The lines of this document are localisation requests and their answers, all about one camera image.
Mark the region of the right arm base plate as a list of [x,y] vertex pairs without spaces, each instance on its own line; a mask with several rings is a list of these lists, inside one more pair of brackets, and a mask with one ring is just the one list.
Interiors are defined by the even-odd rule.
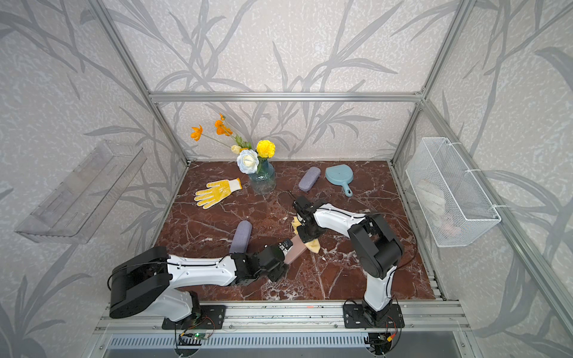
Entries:
[[343,304],[345,328],[404,328],[401,307],[389,303],[380,311],[373,310],[368,304]]

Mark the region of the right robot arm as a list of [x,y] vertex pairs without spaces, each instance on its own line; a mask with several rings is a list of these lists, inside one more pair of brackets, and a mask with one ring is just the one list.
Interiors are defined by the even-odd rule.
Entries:
[[385,218],[379,213],[352,213],[321,201],[313,204],[304,196],[296,198],[293,207],[301,223],[297,234],[303,243],[319,239],[328,230],[350,239],[367,273],[365,310],[386,313],[392,301],[393,276],[404,248]]

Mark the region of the yellow microfiber cloth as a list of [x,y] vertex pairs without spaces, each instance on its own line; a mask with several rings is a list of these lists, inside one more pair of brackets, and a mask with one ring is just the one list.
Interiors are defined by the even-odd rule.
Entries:
[[[297,216],[294,216],[293,221],[292,221],[292,227],[294,229],[295,235],[298,235],[298,228],[300,226],[301,226],[301,222],[298,220]],[[315,239],[313,241],[305,243],[304,245],[307,247],[308,250],[310,250],[311,252],[313,252],[315,254],[319,253],[319,251],[321,249],[321,246],[320,246],[318,239]]]

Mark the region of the pink eyeglass case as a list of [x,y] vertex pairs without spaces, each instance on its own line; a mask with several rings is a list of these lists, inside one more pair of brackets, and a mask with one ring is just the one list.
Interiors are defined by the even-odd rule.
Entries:
[[285,256],[284,263],[287,265],[292,264],[295,260],[297,260],[304,252],[306,252],[307,247],[305,244],[300,240],[299,237],[294,237],[292,239],[292,247],[289,249],[288,253]]

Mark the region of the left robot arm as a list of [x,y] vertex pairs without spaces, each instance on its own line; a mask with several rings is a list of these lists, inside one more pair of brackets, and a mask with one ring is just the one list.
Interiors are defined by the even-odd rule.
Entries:
[[261,277],[276,282],[284,276],[292,241],[265,247],[256,254],[232,253],[221,258],[187,258],[156,246],[113,269],[109,279],[112,319],[139,313],[180,322],[198,316],[198,299],[181,291],[188,286],[248,286]]

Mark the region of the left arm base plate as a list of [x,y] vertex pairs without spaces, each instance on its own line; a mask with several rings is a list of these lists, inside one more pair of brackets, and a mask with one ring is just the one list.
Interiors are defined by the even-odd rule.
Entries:
[[167,318],[162,323],[163,330],[221,330],[225,319],[225,305],[201,305],[192,310],[192,313],[178,322]]

